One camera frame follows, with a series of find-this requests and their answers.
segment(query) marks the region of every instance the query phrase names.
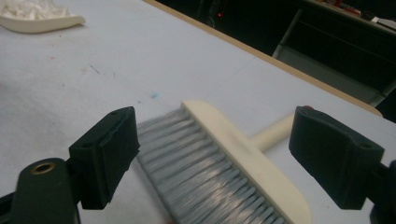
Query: blue mark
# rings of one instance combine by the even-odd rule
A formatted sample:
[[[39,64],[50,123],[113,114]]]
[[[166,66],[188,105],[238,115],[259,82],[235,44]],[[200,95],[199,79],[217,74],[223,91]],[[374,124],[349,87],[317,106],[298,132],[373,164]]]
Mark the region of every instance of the blue mark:
[[[157,92],[153,92],[151,94],[151,99],[156,99],[158,97],[158,93]]]

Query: table surface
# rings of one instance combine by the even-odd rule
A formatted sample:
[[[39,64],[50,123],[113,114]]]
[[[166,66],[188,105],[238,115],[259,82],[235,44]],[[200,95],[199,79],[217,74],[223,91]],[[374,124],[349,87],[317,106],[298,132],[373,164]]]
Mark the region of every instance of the table surface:
[[[15,189],[30,163],[66,160],[68,147],[108,112],[133,105],[141,122],[187,99],[209,102],[246,135],[312,105],[384,147],[386,165],[396,158],[394,123],[274,66],[279,62],[140,0],[56,2],[87,23],[39,35],[0,28],[0,195]],[[314,223],[369,223],[371,203],[338,209],[290,155],[287,140],[265,155],[305,196]],[[82,223],[170,220],[136,161],[104,211],[80,215]]]

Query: brass insert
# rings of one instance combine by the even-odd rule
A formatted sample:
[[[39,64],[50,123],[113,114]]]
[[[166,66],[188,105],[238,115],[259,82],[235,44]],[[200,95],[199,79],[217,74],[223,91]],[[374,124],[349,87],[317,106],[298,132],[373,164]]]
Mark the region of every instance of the brass insert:
[[[55,167],[55,163],[53,162],[43,162],[38,164],[31,170],[33,175],[43,175],[49,171],[51,171]]]

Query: brush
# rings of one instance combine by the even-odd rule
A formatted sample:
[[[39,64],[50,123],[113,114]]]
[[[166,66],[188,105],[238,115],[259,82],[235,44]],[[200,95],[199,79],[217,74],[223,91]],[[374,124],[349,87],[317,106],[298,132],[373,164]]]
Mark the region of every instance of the brush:
[[[291,122],[248,139],[216,108],[186,101],[137,125],[137,158],[176,223],[309,224],[303,195],[262,154]]]

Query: gray bristle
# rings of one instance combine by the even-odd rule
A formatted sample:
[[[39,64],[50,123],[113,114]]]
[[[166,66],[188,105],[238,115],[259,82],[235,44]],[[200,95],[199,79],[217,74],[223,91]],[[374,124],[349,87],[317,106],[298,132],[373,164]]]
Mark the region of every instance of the gray bristle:
[[[286,224],[184,109],[137,132],[139,163],[176,223]]]

